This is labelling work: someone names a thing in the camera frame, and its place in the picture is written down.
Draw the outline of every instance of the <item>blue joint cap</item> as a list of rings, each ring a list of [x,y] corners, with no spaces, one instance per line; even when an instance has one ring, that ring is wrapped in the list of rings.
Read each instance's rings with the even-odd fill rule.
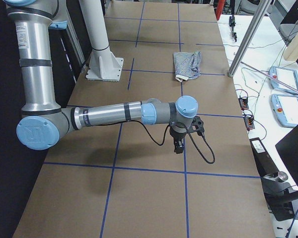
[[[59,22],[53,22],[49,29],[51,30],[65,30],[68,26],[68,21],[59,21]]]
[[[36,0],[3,0],[6,4],[10,6],[28,6]]]
[[[157,121],[157,111],[152,103],[141,105],[141,121],[148,125],[153,125]]]
[[[182,96],[176,101],[175,107],[185,118],[193,118],[197,115],[199,104],[191,96]]]
[[[55,145],[60,134],[57,127],[43,117],[23,118],[16,127],[21,143],[32,150],[45,150]]]

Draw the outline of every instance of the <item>computer monitor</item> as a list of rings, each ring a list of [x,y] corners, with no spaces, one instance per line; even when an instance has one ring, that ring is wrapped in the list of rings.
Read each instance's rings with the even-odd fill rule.
[[[298,186],[298,125],[276,144],[276,149]]]

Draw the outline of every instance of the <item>red pole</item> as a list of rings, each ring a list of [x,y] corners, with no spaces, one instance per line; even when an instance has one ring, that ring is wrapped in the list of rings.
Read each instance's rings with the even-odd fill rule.
[[[215,16],[217,17],[217,21],[220,19],[220,16],[224,7],[224,3],[225,3],[225,0],[219,0],[217,11],[215,13]]]

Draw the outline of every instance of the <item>white post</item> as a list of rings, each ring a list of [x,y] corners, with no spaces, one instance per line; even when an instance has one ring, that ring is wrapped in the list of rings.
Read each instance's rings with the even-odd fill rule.
[[[119,81],[124,59],[110,51],[100,0],[79,0],[79,4],[93,48],[86,78]]]

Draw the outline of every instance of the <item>gray cloth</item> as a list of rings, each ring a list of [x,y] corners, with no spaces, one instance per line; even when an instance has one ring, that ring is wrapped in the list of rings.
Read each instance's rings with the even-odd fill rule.
[[[200,72],[201,60],[201,51],[173,53],[175,79],[182,82],[199,77],[202,74]]]

